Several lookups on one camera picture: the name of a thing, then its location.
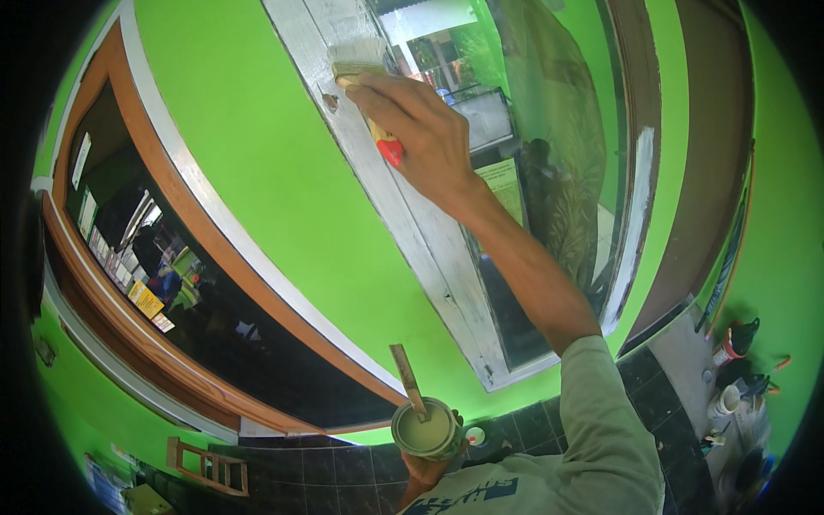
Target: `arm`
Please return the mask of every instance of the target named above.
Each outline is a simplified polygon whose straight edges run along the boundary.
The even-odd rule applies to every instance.
[[[398,171],[475,235],[552,349],[560,356],[601,335],[586,298],[472,170],[466,119],[422,82],[363,74],[360,83],[346,95],[403,144]]]

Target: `brown wall trim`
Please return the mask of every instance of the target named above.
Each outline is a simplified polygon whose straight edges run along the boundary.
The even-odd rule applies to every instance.
[[[204,249],[253,300],[321,357],[391,402],[397,405],[404,402],[403,396],[352,362],[286,306],[212,224],[186,189],[143,110],[126,61],[119,21],[116,21],[90,62],[69,112],[54,170],[52,197],[44,197],[44,218],[68,267],[77,277],[85,294],[101,309],[101,313],[112,322],[124,340],[197,396],[209,399],[232,413],[285,433],[325,433],[321,428],[280,413],[239,391],[200,367],[165,337],[159,335],[151,323],[145,320],[135,306],[126,302],[108,278],[94,265],[91,252],[80,240],[77,231],[72,230],[65,213],[68,150],[80,120],[97,98],[107,79],[111,83],[129,135],[141,158],[172,208]],[[83,261],[92,264],[88,267],[91,273]],[[128,315],[124,317],[121,310]],[[152,335],[152,338],[147,338],[146,334]]]
[[[628,341],[704,285],[732,224],[750,149],[747,34],[712,2],[676,5],[690,92],[684,182],[667,247]]]

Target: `brush bristles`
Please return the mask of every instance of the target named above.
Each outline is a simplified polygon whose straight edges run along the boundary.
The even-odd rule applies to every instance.
[[[360,38],[330,46],[328,55],[333,69],[342,63],[383,68],[387,50],[386,41],[382,38]]]

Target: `paint bucket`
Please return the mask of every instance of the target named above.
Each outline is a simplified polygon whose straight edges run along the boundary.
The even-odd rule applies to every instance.
[[[711,419],[726,417],[735,411],[739,402],[741,402],[741,392],[737,386],[727,386],[709,402],[707,416]]]
[[[433,397],[424,397],[429,420],[418,421],[418,414],[408,401],[392,415],[392,439],[412,456],[430,461],[444,461],[461,449],[463,431],[449,406]]]
[[[746,354],[738,354],[733,349],[733,340],[731,338],[732,328],[727,328],[723,341],[713,351],[713,363],[716,367],[721,368],[734,359],[743,358]]]

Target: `red brush handle tip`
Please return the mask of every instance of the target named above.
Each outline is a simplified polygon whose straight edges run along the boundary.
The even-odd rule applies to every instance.
[[[404,148],[400,141],[386,141],[385,139],[378,140],[377,150],[381,153],[384,159],[389,161],[389,164],[397,168],[400,166],[400,160],[404,156]]]

